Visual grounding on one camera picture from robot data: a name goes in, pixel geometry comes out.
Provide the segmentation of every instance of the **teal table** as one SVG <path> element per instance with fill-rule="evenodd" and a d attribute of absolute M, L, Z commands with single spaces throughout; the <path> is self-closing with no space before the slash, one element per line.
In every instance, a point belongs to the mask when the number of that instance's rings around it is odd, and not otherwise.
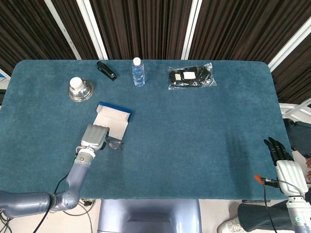
<path fill-rule="evenodd" d="M 217 86 L 168 90 L 167 67 L 208 61 L 145 60 L 135 87 L 131 61 L 25 60 L 14 69 L 0 110 L 0 190 L 53 192 L 69 171 L 100 101 L 131 109 L 122 151 L 97 153 L 83 198 L 262 199 L 255 174 L 276 177 L 263 139 L 290 150 L 271 73 L 262 62 L 211 61 Z M 69 99 L 72 77 L 91 80 L 93 96 Z M 269 199 L 284 196 L 268 188 Z"/>

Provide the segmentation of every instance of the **white floor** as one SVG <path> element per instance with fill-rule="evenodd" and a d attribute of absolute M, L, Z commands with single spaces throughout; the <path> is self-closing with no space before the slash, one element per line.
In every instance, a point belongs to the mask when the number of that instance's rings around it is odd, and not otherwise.
<path fill-rule="evenodd" d="M 7 89 L 8 81 L 0 82 L 0 89 Z M 304 170 L 308 173 L 305 165 L 305 159 L 299 153 L 294 153 L 294 158 L 298 161 Z M 87 215 L 68 216 L 63 212 L 49 213 L 47 218 L 41 225 L 38 233 L 96 233 L 98 224 L 98 215 L 101 200 L 96 200 L 92 210 L 89 212 L 90 222 Z M 276 204 L 278 201 L 271 201 L 270 205 Z M 216 233 L 217 227 L 224 221 L 237 216 L 237 209 L 240 200 L 200 200 L 202 229 L 203 233 Z M 81 214 L 84 210 L 81 206 L 77 206 L 71 211 L 71 214 Z M 13 233 L 32 233 L 40 222 L 43 215 L 18 217 L 10 222 Z M 263 233 L 269 231 L 255 230 L 253 233 Z M 291 231 L 278 231 L 279 233 L 289 233 Z"/>

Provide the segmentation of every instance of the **dark pants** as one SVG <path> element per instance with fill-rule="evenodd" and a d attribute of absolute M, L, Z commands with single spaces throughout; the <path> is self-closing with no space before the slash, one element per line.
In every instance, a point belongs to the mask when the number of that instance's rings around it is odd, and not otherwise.
<path fill-rule="evenodd" d="M 311 201 L 311 189 L 306 193 L 306 201 Z M 269 212 L 277 230 L 293 231 L 291 218 L 286 207 L 286 201 L 269 207 Z M 256 229 L 273 231 L 267 209 L 261 205 L 241 204 L 238 208 L 238 217 L 245 231 Z"/>

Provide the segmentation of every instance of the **robotic hand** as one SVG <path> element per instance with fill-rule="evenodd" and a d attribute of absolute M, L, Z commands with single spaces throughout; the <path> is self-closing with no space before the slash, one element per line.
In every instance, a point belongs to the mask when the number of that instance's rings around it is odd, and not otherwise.
<path fill-rule="evenodd" d="M 311 233 L 311 206 L 305 201 L 308 187 L 299 163 L 293 160 L 280 142 L 270 137 L 269 141 L 264 142 L 276 166 L 278 180 L 262 178 L 262 181 L 278 184 L 282 193 L 288 197 L 286 205 L 295 233 Z"/>
<path fill-rule="evenodd" d="M 95 158 L 95 152 L 104 149 L 109 128 L 98 125 L 88 125 L 77 147 L 77 157 L 67 175 L 68 189 L 56 194 L 38 193 L 9 193 L 0 191 L 0 210 L 7 217 L 36 215 L 49 210 L 63 211 L 74 208 L 80 199 L 80 190 L 87 172 Z"/>

